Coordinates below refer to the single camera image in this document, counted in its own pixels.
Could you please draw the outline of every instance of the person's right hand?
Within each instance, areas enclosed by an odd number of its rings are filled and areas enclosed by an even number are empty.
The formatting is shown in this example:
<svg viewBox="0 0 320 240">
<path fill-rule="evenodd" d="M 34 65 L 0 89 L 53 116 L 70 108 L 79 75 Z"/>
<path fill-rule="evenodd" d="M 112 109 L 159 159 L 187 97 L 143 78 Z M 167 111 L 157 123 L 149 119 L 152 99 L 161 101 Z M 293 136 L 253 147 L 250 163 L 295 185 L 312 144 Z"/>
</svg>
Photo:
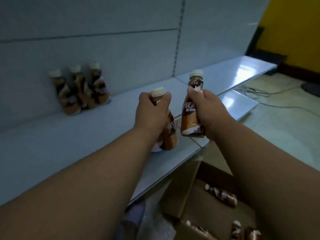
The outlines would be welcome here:
<svg viewBox="0 0 320 240">
<path fill-rule="evenodd" d="M 197 107 L 198 117 L 205 127 L 208 139 L 214 141 L 218 132 L 223 131 L 223 128 L 235 121 L 220 98 L 209 90 L 200 92 L 189 86 L 187 94 Z"/>
</svg>

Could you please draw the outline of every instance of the black baseboard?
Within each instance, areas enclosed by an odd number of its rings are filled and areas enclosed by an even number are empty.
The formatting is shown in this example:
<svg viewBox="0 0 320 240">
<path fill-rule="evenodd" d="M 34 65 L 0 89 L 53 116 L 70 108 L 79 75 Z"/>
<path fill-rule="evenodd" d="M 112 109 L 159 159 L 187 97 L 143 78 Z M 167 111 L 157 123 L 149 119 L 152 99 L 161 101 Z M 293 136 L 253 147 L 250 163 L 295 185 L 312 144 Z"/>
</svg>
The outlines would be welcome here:
<svg viewBox="0 0 320 240">
<path fill-rule="evenodd" d="M 299 80 L 320 84 L 320 73 L 318 72 L 313 72 L 298 66 L 288 65 L 285 63 L 279 64 L 277 71 L 279 73 L 297 78 Z"/>
</svg>

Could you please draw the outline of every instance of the person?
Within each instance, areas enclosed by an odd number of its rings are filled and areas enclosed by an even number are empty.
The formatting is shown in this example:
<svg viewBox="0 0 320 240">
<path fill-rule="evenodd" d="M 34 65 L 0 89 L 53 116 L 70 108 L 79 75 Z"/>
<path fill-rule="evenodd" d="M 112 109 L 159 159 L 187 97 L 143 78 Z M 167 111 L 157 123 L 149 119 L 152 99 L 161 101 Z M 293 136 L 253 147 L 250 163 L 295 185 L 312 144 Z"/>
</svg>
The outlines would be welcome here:
<svg viewBox="0 0 320 240">
<path fill-rule="evenodd" d="M 250 204 L 281 239 L 315 239 L 320 173 L 235 121 L 212 92 L 188 95 Z M 112 239 L 162 132 L 171 94 L 142 93 L 135 124 L 0 208 L 0 239 Z"/>
</svg>

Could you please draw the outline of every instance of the white wall panel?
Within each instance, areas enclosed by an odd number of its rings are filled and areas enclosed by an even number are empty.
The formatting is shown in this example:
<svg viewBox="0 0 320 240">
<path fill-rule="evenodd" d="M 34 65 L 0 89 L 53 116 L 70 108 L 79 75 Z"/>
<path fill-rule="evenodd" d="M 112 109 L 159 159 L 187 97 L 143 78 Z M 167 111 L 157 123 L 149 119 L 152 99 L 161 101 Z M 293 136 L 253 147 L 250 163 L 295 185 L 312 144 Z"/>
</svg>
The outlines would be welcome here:
<svg viewBox="0 0 320 240">
<path fill-rule="evenodd" d="M 115 95 L 171 77 L 177 31 L 0 44 L 0 130 L 61 110 L 47 71 L 101 63 Z"/>
<path fill-rule="evenodd" d="M 175 75 L 244 55 L 269 0 L 186 0 Z"/>
<path fill-rule="evenodd" d="M 1 0 L 0 40 L 177 28 L 181 0 Z"/>
</svg>

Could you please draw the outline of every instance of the open cardboard box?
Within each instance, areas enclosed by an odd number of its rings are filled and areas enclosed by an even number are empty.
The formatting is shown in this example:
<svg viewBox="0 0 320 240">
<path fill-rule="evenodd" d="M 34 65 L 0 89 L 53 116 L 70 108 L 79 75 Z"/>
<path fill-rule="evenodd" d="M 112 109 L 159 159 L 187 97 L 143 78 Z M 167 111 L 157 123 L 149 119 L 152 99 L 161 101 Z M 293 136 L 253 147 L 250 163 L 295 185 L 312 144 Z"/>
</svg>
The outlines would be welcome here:
<svg viewBox="0 0 320 240">
<path fill-rule="evenodd" d="M 236 208 L 225 205 L 206 192 L 206 183 L 237 195 Z M 175 240 L 207 239 L 188 226 L 187 220 L 206 228 L 220 240 L 230 239 L 234 220 L 242 225 L 242 239 L 245 227 L 257 227 L 255 211 L 239 191 L 235 178 L 202 161 L 187 161 L 177 169 L 159 204 L 164 214 L 180 219 L 175 225 Z"/>
</svg>

